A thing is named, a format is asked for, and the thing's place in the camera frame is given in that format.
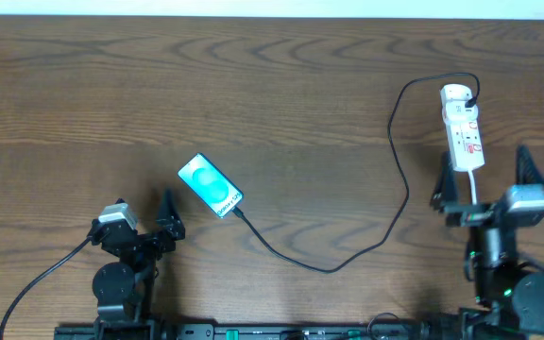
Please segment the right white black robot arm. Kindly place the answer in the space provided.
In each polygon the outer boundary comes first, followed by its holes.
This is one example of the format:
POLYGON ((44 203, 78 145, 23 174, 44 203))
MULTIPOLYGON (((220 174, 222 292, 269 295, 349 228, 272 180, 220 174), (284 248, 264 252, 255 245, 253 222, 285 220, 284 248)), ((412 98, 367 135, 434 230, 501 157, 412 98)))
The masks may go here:
POLYGON ((544 218, 544 177, 527 146, 516 153, 516 182, 492 203, 462 204, 451 156, 431 206, 451 228, 466 228, 464 273, 475 285, 477 309, 463 308, 453 322, 458 339, 527 339, 544 336, 544 263, 518 250, 517 231, 544 218))

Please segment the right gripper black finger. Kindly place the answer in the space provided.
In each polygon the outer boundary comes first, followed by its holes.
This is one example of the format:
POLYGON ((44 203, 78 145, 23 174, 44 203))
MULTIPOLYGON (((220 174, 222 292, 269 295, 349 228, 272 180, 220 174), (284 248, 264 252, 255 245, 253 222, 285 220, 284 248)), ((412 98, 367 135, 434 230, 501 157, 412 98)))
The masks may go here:
POLYGON ((451 212, 458 205, 459 193, 449 151, 442 154, 440 165, 440 175, 435 184, 430 205, 435 211, 451 212))
POLYGON ((516 151, 516 184, 538 184, 544 188, 544 176, 536 167, 529 148, 521 144, 516 151))

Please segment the blue screen Galaxy smartphone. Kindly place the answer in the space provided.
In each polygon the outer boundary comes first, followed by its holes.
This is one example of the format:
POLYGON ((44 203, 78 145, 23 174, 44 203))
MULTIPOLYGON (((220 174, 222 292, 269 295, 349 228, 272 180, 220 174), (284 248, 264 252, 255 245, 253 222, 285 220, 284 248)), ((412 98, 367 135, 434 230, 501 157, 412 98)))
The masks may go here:
POLYGON ((178 176, 219 218, 224 218, 244 198, 242 191, 202 153, 182 166, 178 176))

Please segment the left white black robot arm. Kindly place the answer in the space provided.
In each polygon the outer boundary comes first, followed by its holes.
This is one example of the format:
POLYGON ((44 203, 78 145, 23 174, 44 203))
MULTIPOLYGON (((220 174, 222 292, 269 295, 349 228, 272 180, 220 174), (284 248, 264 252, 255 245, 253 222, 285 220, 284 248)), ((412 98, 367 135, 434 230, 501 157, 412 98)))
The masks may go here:
POLYGON ((157 261, 176 249, 185 238, 185 227, 172 193, 165 190, 157 212, 159 230, 137 231, 135 213, 123 199, 109 205, 92 222, 91 243, 117 260, 94 275, 92 289, 97 299, 96 339, 172 339, 175 330, 151 313, 157 261))

